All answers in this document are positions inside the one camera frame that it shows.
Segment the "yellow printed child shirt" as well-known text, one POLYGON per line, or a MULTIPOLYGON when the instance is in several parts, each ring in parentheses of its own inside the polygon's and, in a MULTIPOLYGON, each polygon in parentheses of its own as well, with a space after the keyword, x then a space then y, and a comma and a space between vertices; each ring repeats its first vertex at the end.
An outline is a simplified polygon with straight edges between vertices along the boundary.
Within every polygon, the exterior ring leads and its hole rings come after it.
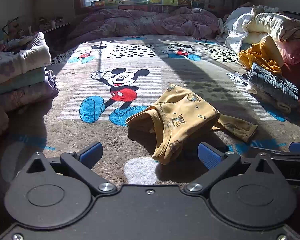
POLYGON ((126 119, 129 128, 154 133, 156 148, 152 158, 166 165, 176 159, 184 142, 198 131, 225 129, 248 142, 257 125, 221 114, 195 92, 171 84, 151 106, 126 119))

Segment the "cream folded garment under jeans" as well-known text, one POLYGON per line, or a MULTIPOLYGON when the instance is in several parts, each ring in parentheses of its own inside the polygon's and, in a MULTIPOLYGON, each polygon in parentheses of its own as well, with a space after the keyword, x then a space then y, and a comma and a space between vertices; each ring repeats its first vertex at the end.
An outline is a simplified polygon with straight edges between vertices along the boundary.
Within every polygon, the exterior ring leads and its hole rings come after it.
POLYGON ((259 88, 257 88, 252 83, 247 84, 246 92, 248 94, 252 95, 253 97, 255 97, 258 101, 260 101, 262 103, 267 103, 284 114, 289 114, 291 112, 291 107, 289 105, 278 102, 272 96, 261 91, 259 88))

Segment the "folded blue jeans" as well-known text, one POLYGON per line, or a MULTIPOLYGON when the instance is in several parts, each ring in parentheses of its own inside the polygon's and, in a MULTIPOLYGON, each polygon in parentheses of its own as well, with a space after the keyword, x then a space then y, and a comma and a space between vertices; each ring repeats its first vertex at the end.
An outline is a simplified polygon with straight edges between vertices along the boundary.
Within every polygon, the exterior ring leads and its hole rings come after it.
POLYGON ((247 81, 279 103, 284 103, 291 108, 298 106, 299 94, 296 85, 284 77, 272 74, 256 63, 253 63, 248 71, 247 81))

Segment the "purple folded garment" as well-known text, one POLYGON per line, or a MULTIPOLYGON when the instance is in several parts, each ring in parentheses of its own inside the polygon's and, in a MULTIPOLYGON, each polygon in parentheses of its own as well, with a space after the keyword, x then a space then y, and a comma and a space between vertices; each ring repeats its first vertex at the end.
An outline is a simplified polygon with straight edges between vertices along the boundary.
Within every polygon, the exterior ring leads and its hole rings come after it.
POLYGON ((31 103, 53 99, 57 95, 56 77, 53 75, 52 70, 48 70, 45 73, 43 82, 0 94, 0 106, 4 111, 9 112, 31 103))

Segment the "Mickey Mouse bed blanket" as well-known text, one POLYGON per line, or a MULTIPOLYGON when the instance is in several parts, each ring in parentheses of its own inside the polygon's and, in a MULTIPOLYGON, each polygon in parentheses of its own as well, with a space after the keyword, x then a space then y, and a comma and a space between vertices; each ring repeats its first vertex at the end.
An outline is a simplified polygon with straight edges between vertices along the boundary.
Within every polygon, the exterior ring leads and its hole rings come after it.
POLYGON ((172 83, 222 114, 255 124, 250 145, 286 150, 300 142, 300 115, 284 115, 247 93, 237 56, 215 42, 168 35, 103 38, 58 55, 50 69, 58 95, 10 113, 0 145, 2 184, 9 184, 34 152, 56 157, 95 141, 104 147, 95 171, 117 184, 188 180, 202 170, 197 162, 160 166, 151 159, 155 136, 125 126, 172 83))

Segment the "pink garment at right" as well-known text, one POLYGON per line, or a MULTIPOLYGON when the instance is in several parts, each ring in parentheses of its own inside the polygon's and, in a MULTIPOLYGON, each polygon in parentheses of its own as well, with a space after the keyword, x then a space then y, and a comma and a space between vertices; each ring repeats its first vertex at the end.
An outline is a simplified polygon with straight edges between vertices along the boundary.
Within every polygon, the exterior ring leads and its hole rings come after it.
POLYGON ((297 64, 300 62, 300 39, 287 42, 275 41, 280 56, 275 56, 275 62, 282 67, 284 63, 297 64))

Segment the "green folded garment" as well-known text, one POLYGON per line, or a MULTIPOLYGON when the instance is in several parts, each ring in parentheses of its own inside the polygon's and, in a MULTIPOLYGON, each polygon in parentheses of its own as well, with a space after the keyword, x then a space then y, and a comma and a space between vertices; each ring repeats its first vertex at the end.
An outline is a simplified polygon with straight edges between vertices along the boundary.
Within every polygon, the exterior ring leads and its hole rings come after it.
POLYGON ((0 94, 4 94, 22 87, 34 85, 45 81, 46 68, 41 67, 25 74, 20 74, 12 79, 0 84, 0 94))

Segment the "mustard yellow knit garment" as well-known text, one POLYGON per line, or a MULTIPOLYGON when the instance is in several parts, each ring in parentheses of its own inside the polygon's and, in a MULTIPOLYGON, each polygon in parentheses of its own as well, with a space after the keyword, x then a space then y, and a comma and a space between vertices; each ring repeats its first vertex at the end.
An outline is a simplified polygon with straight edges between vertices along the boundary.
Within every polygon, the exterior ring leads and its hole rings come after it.
POLYGON ((243 64, 243 68, 246 70, 250 70, 253 66, 253 63, 255 63, 273 75, 282 75, 281 67, 275 60, 271 59, 267 55, 265 45, 260 43, 253 44, 247 50, 240 51, 238 54, 238 59, 239 62, 243 64))

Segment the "white floral folded garment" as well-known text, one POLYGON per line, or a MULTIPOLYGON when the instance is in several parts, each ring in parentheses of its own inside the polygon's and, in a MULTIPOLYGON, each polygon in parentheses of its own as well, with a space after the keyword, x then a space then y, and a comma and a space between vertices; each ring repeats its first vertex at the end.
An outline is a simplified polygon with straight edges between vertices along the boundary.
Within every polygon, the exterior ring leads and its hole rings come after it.
POLYGON ((0 84, 28 71, 46 67, 51 64, 49 47, 44 34, 38 32, 32 37, 25 50, 14 54, 8 51, 0 52, 0 84))

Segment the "white and cream bedding pile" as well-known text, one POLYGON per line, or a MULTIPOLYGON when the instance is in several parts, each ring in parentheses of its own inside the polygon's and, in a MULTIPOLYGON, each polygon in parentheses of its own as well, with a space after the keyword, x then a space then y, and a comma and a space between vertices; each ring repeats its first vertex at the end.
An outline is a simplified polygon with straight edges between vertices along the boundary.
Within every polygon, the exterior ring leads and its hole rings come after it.
POLYGON ((276 42, 300 39, 300 20, 264 5, 237 8, 224 23, 219 20, 218 24, 216 40, 236 54, 242 50, 242 44, 258 43, 267 35, 276 42))

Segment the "dark side shelf with items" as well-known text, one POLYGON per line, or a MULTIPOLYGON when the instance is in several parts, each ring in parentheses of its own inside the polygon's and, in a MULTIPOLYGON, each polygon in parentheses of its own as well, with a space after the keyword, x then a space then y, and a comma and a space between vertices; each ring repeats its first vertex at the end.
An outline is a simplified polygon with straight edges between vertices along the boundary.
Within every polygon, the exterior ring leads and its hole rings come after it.
POLYGON ((65 22, 62 18, 50 20, 41 17, 39 25, 33 25, 31 28, 32 35, 42 32, 45 37, 51 57, 54 58, 64 51, 64 46, 68 34, 70 33, 71 23, 65 22))

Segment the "purple rumpled quilt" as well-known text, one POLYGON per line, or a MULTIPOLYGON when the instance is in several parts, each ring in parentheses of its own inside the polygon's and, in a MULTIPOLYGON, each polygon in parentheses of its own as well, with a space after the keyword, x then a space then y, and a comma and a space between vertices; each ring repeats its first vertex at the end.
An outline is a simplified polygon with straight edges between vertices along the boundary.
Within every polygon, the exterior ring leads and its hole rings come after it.
POLYGON ((65 47, 84 42, 119 36, 176 35, 194 38, 215 37, 218 18, 211 12, 186 7, 173 12, 102 9, 84 18, 68 35, 65 47))

